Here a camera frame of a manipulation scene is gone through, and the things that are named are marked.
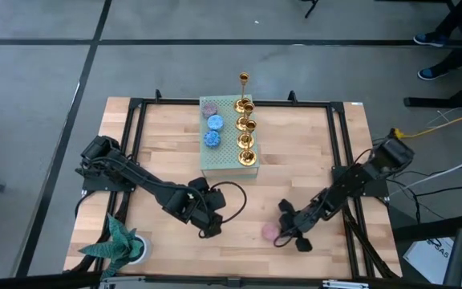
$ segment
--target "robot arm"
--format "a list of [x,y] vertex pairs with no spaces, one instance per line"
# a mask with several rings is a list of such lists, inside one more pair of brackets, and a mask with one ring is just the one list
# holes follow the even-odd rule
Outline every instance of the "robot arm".
[[174,218],[201,229],[202,238],[221,233],[222,216],[215,210],[225,207],[219,189],[210,189],[205,178],[190,181],[188,186],[162,181],[129,160],[119,143],[108,136],[96,136],[82,152],[81,168],[76,172],[85,178],[104,177],[115,183],[131,182],[152,193],[162,209]]
[[[371,150],[367,162],[351,165],[331,187],[313,197],[310,204],[302,210],[295,211],[293,206],[283,199],[279,203],[279,209],[283,212],[279,219],[282,228],[280,236],[296,238],[295,244],[299,251],[312,250],[310,241],[303,238],[303,233],[313,228],[320,218],[324,221],[331,219],[344,207],[348,197],[359,196],[369,181],[385,179],[405,169],[413,160],[413,156],[410,148],[390,135]],[[348,214],[350,211],[344,213],[346,219],[355,223],[352,215]]]

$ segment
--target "pink object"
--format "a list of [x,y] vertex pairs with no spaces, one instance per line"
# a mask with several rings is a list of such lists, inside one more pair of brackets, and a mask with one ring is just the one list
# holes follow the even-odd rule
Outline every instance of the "pink object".
[[201,111],[202,116],[209,118],[217,114],[217,105],[213,102],[208,102],[202,107]]
[[275,224],[269,222],[261,228],[261,235],[263,238],[273,241],[279,235],[279,228]]

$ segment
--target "gold candlestick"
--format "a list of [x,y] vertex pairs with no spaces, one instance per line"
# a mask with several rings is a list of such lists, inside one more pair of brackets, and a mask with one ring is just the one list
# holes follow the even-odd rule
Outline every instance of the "gold candlestick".
[[249,120],[249,116],[253,113],[254,110],[254,104],[251,102],[248,102],[247,104],[244,105],[244,114],[243,116],[238,117],[236,126],[238,129],[240,129],[242,132],[245,131],[245,124],[247,124],[247,120]]
[[239,113],[244,112],[244,106],[250,102],[249,99],[245,98],[245,85],[249,81],[249,75],[245,72],[242,72],[239,75],[240,78],[240,83],[241,83],[241,98],[234,103],[234,110],[236,110]]
[[256,153],[252,149],[250,149],[252,145],[251,140],[254,129],[256,129],[256,121],[247,120],[247,123],[245,124],[245,131],[247,133],[247,136],[251,136],[251,138],[249,138],[249,141],[247,142],[246,149],[242,150],[238,154],[238,161],[240,161],[240,163],[245,166],[254,165],[257,159]]
[[246,149],[249,144],[251,146],[254,145],[254,137],[252,134],[243,132],[240,134],[240,136],[238,136],[237,144],[240,147],[240,149]]

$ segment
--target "gray floor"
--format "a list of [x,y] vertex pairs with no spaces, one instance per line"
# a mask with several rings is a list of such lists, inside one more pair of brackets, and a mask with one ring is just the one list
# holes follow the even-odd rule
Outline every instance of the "gray floor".
[[[0,38],[91,39],[102,7],[102,0],[0,1]],[[448,12],[444,4],[322,0],[304,20],[307,8],[294,0],[233,6],[224,0],[114,1],[103,38],[410,39],[434,28]],[[11,274],[87,50],[0,47],[0,180],[7,184],[0,193],[0,278]],[[156,88],[172,98],[233,94],[238,73],[247,71],[255,99],[285,99],[293,89],[300,100],[364,102],[372,137],[378,138],[391,127],[418,132],[438,116],[435,109],[405,108],[403,97],[447,97],[462,88],[462,68],[433,82],[416,78],[419,69],[447,53],[426,47],[99,47],[30,273],[62,270],[82,183],[74,168],[98,131],[108,96],[153,97]],[[450,114],[457,116],[462,111]],[[462,122],[407,143],[417,153],[410,169],[452,167],[462,162]],[[415,190],[451,185],[462,185],[462,172]],[[461,215],[462,191],[422,203],[444,217]],[[414,215],[414,204],[401,193],[392,196],[391,205]],[[437,219],[422,214],[425,222]]]

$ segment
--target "blue shoe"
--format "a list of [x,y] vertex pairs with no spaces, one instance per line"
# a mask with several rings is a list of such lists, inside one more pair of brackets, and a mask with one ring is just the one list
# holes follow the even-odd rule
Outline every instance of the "blue shoe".
[[448,71],[436,71],[432,68],[425,68],[418,71],[418,78],[421,80],[434,80],[447,74]]
[[434,47],[443,47],[447,44],[448,38],[443,35],[438,35],[435,32],[427,33],[424,35],[415,35],[413,41],[419,45],[430,45]]

